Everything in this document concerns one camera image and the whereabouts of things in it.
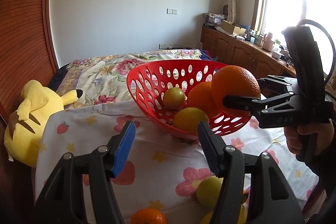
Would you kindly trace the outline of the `large orange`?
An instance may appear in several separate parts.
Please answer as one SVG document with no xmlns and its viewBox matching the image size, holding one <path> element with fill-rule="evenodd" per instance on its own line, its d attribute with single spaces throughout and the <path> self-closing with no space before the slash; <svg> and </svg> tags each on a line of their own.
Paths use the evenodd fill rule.
<svg viewBox="0 0 336 224">
<path fill-rule="evenodd" d="M 254 75 L 245 68 L 236 65 L 222 67 L 214 74 L 211 92 L 217 108 L 234 117 L 248 117 L 246 110 L 229 109 L 223 105 L 225 96 L 260 98 L 261 92 Z"/>
</svg>

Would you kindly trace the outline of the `green apple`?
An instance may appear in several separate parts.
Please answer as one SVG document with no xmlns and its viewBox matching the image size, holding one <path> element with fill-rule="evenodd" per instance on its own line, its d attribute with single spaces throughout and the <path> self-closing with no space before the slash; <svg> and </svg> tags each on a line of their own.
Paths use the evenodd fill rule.
<svg viewBox="0 0 336 224">
<path fill-rule="evenodd" d="M 206 207 L 214 208 L 221 192 L 222 183 L 223 178 L 216 176 L 204 179 L 197 188 L 198 202 Z"/>
</svg>

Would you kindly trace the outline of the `medium tangerine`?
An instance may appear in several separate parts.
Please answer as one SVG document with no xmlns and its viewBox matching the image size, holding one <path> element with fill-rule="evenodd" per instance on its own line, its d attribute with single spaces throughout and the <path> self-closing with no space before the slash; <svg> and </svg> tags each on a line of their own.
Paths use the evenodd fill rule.
<svg viewBox="0 0 336 224">
<path fill-rule="evenodd" d="M 141 209 L 131 216 L 131 224 L 168 224 L 167 217 L 154 208 Z"/>
</svg>

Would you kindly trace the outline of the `yellow lemon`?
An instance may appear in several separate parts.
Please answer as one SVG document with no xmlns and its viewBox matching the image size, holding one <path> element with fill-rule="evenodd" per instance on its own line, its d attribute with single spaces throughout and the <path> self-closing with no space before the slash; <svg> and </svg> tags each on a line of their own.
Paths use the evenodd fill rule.
<svg viewBox="0 0 336 224">
<path fill-rule="evenodd" d="M 201 109 L 186 107 L 175 114 L 173 127 L 190 134 L 197 135 L 198 124 L 200 122 L 209 123 L 207 114 Z"/>
</svg>

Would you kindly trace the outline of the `yellow pear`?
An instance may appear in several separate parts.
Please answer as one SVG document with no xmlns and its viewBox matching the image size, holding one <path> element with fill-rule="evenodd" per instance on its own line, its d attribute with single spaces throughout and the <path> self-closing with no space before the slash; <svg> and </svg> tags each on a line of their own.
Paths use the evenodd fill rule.
<svg viewBox="0 0 336 224">
<path fill-rule="evenodd" d="M 208 212 L 201 220 L 200 224 L 209 224 L 211 217 L 213 216 L 213 211 Z M 240 214 L 237 224 L 244 224 L 247 221 L 247 209 L 242 204 L 240 208 Z"/>
</svg>

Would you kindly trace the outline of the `pink kettle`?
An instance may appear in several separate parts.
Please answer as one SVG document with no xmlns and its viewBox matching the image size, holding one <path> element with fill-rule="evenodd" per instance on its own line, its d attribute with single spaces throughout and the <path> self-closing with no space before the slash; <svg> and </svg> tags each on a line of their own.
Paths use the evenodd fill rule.
<svg viewBox="0 0 336 224">
<path fill-rule="evenodd" d="M 268 32 L 263 39 L 263 44 L 262 44 L 262 48 L 268 52 L 272 52 L 273 50 L 273 34 L 271 32 Z"/>
</svg>

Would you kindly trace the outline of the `wooden sideboard cabinet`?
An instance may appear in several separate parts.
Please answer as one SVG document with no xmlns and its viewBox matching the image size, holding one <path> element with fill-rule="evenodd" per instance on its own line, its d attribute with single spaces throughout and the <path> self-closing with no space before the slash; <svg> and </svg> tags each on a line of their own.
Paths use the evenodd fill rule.
<svg viewBox="0 0 336 224">
<path fill-rule="evenodd" d="M 262 48 L 228 36 L 210 26 L 202 26 L 200 46 L 221 63 L 249 70 L 257 79 L 267 75 L 296 77 L 295 69 L 272 57 Z"/>
</svg>

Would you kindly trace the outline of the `yellow pikachu plush toy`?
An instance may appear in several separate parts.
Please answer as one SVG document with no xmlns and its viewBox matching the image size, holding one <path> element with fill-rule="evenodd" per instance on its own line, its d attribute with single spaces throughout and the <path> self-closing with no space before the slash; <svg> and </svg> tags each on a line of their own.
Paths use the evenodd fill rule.
<svg viewBox="0 0 336 224">
<path fill-rule="evenodd" d="M 59 96 L 37 80 L 30 80 L 21 91 L 23 101 L 9 116 L 4 145 L 9 160 L 17 160 L 35 168 L 46 123 L 52 114 L 81 98 L 83 91 L 75 89 Z"/>
</svg>

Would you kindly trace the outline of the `cardboard box on cabinet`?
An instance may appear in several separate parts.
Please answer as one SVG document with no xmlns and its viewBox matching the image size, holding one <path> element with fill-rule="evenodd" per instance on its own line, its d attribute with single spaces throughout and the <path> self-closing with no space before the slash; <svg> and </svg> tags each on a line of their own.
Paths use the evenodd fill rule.
<svg viewBox="0 0 336 224">
<path fill-rule="evenodd" d="M 243 36 L 246 32 L 246 29 L 239 26 L 234 22 L 228 22 L 226 20 L 222 21 L 221 28 L 232 35 Z"/>
</svg>

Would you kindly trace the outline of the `red perforated plastic basket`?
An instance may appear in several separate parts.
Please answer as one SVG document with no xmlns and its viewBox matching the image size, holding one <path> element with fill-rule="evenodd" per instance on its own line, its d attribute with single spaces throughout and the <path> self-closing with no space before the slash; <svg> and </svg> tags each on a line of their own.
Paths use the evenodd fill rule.
<svg viewBox="0 0 336 224">
<path fill-rule="evenodd" d="M 202 82 L 212 82 L 219 69 L 227 65 L 211 60 L 160 60 L 133 68 L 126 80 L 132 98 L 154 124 L 180 138 L 196 140 L 197 135 L 173 127 L 175 114 L 188 107 L 189 92 Z M 185 102 L 177 110 L 163 104 L 163 96 L 170 88 L 180 88 L 185 93 Z M 215 135 L 228 135 L 241 129 L 251 118 L 234 117 L 220 111 L 206 113 L 209 126 Z"/>
</svg>

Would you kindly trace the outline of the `small green fruit in basket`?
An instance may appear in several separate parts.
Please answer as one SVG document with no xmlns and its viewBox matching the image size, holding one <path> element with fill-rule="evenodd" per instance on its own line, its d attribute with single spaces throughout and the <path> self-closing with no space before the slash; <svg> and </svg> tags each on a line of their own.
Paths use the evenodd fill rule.
<svg viewBox="0 0 336 224">
<path fill-rule="evenodd" d="M 170 88 L 168 89 L 163 96 L 163 104 L 166 108 L 171 110 L 177 110 L 185 102 L 185 93 L 180 88 Z"/>
</svg>

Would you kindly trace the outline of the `floral bed quilt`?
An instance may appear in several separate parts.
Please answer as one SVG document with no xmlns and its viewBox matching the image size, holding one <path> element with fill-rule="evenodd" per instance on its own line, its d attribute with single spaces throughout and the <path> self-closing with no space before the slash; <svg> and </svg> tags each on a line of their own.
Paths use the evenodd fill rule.
<svg viewBox="0 0 336 224">
<path fill-rule="evenodd" d="M 125 53 L 74 60 L 61 67 L 48 87 L 60 96 L 80 89 L 83 95 L 68 107 L 80 108 L 102 103 L 128 101 L 131 95 L 126 86 L 128 73 L 136 66 L 159 60 L 211 60 L 205 50 L 177 49 L 144 53 Z"/>
</svg>

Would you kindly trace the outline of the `wooden slatted wardrobe door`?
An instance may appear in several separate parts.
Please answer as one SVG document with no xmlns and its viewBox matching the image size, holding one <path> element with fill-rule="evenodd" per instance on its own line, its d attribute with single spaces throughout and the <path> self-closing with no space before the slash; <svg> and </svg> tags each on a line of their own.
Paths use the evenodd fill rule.
<svg viewBox="0 0 336 224">
<path fill-rule="evenodd" d="M 1 123 L 21 101 L 23 85 L 46 85 L 59 69 L 50 26 L 50 0 L 1 0 Z"/>
</svg>

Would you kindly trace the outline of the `wall power strip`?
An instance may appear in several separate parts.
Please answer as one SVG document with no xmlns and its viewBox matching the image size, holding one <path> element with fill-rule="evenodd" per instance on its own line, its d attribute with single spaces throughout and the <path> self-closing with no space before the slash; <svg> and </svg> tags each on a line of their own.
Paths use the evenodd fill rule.
<svg viewBox="0 0 336 224">
<path fill-rule="evenodd" d="M 159 44 L 159 50 L 176 50 L 179 48 L 184 48 L 185 46 L 182 44 Z"/>
</svg>

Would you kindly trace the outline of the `white wall switch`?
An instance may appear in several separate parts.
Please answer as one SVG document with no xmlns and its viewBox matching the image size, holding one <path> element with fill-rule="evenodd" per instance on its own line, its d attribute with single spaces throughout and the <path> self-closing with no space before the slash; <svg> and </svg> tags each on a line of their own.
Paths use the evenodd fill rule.
<svg viewBox="0 0 336 224">
<path fill-rule="evenodd" d="M 177 15 L 178 14 L 178 9 L 167 9 L 166 13 L 169 15 Z"/>
</svg>

